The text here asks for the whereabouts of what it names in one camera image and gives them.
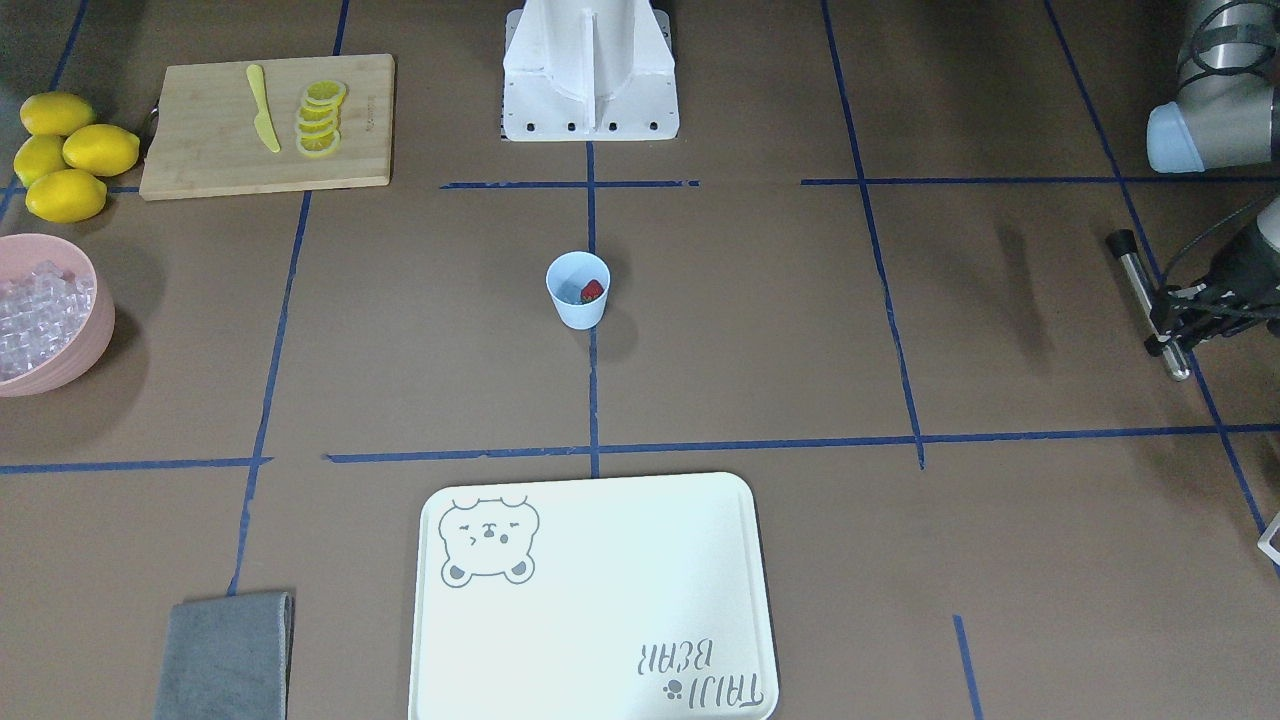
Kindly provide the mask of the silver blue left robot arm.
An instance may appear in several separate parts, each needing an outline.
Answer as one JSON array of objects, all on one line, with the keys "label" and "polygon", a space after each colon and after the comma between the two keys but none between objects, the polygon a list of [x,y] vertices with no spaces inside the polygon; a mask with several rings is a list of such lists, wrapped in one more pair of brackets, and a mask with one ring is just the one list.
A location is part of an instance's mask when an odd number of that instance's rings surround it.
[{"label": "silver blue left robot arm", "polygon": [[1172,101],[1148,117],[1161,174],[1277,160],[1277,3],[1190,1]]}]

